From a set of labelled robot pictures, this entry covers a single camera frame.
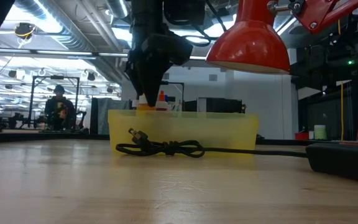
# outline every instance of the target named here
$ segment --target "ceiling duct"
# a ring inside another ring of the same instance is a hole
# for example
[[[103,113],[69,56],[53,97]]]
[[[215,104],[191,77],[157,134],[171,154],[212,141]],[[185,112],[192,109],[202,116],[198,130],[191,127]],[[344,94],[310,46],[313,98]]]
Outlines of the ceiling duct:
[[[77,28],[73,21],[60,9],[53,0],[16,0],[15,5],[21,10],[32,14],[39,21],[44,21],[47,29],[50,29],[53,23],[46,23],[47,20],[57,22],[62,28],[53,38],[65,46],[68,50],[79,52],[94,52],[96,48],[89,42],[84,34]],[[87,60],[93,64],[100,74],[109,81],[121,83],[122,76],[120,73],[103,58],[96,60]]]
[[[131,9],[125,0],[105,0],[105,1],[110,10],[111,15],[114,18],[122,19],[128,24],[132,22]]]

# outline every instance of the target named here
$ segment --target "yellow plastic bin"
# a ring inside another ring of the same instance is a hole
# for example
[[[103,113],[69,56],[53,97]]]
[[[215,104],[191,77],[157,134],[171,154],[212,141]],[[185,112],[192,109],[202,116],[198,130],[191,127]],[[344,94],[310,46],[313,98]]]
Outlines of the yellow plastic bin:
[[[130,128],[151,141],[197,140],[204,147],[255,149],[259,121],[253,114],[109,110],[113,152],[119,143],[133,144]]]

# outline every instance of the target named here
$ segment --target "person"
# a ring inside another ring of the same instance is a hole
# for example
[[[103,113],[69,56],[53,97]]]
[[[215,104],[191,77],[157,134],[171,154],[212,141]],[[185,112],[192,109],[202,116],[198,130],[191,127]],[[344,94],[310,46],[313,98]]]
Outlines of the person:
[[[48,125],[52,130],[72,128],[75,124],[75,109],[73,103],[63,96],[65,89],[61,85],[57,85],[53,92],[56,96],[49,99],[45,105]]]

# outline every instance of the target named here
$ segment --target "wooden tabletop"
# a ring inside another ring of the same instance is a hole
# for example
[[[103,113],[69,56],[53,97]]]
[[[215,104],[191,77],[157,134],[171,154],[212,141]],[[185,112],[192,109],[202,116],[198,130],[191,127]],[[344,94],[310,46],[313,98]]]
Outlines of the wooden tabletop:
[[[358,223],[358,182],[295,157],[132,157],[111,153],[108,141],[5,143],[2,223]]]

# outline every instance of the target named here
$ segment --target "desk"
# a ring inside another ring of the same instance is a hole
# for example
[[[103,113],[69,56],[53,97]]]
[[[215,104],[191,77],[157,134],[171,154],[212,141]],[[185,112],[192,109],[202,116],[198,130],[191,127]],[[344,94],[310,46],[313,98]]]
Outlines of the desk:
[[[1,223],[358,223],[358,182],[295,157],[132,157],[112,155],[108,141],[4,143]]]

